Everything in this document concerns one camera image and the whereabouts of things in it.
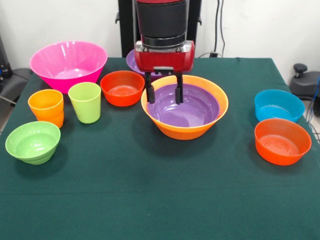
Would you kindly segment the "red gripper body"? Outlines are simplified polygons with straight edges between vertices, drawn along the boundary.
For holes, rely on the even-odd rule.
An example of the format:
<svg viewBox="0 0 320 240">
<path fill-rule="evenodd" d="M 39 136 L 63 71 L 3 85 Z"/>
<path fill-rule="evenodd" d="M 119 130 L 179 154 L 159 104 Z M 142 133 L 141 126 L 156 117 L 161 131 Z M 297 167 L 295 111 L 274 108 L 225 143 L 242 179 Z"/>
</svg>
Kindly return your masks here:
<svg viewBox="0 0 320 240">
<path fill-rule="evenodd" d="M 142 72 L 189 72 L 194 64 L 195 44 L 192 40 L 187 40 L 178 47 L 152 49 L 144 46 L 139 40 L 134 47 L 134 58 L 138 69 Z"/>
</svg>

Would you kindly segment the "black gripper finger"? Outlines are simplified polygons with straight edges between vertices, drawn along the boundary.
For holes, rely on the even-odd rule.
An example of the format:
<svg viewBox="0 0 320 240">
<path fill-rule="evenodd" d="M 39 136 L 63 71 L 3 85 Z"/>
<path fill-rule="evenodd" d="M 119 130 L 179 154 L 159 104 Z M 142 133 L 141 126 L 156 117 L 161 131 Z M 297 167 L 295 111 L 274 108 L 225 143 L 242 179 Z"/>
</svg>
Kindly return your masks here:
<svg viewBox="0 0 320 240">
<path fill-rule="evenodd" d="M 155 91 L 154 87 L 151 82 L 151 73 L 150 72 L 145 72 L 145 89 L 146 89 L 146 96 L 147 96 L 147 101 L 151 104 L 155 102 Z"/>
<path fill-rule="evenodd" d="M 184 102 L 183 98 L 183 74 L 182 73 L 175 73 L 177 86 L 175 89 L 175 102 L 176 104 L 181 104 Z"/>
</svg>

